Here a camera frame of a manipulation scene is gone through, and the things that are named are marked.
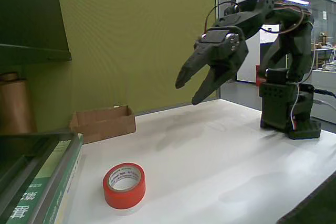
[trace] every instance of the brown cylinder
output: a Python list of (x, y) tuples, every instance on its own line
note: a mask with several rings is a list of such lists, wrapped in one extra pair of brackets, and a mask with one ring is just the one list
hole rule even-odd
[(17, 73), (0, 75), (0, 133), (20, 134), (36, 132), (26, 80)]

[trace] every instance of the ceiling light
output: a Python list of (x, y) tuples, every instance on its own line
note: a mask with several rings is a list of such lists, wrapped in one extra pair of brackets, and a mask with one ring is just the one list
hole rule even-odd
[(286, 1), (298, 3), (298, 4), (301, 4), (301, 5), (309, 5), (310, 4), (309, 2), (303, 1), (303, 0), (286, 0)]

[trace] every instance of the cardboard box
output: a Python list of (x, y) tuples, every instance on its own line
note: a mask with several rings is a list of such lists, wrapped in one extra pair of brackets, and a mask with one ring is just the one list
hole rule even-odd
[(128, 106), (77, 111), (70, 122), (72, 131), (82, 133), (84, 144), (135, 132), (135, 117)]

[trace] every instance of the floor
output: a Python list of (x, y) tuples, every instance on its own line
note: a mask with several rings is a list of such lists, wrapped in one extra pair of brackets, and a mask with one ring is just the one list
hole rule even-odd
[[(255, 84), (244, 82), (228, 82), (222, 85), (221, 97), (224, 100), (238, 103), (246, 107), (261, 110), (261, 98), (259, 88)], [(336, 124), (316, 119), (321, 122), (321, 128), (336, 134)]]

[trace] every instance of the white table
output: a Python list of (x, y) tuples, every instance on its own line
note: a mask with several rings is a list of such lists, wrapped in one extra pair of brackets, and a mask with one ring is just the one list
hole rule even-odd
[[(275, 223), (336, 170), (335, 134), (293, 141), (227, 101), (136, 120), (136, 133), (83, 147), (67, 223)], [(131, 210), (103, 196), (105, 173), (123, 162), (145, 171), (145, 197)]]

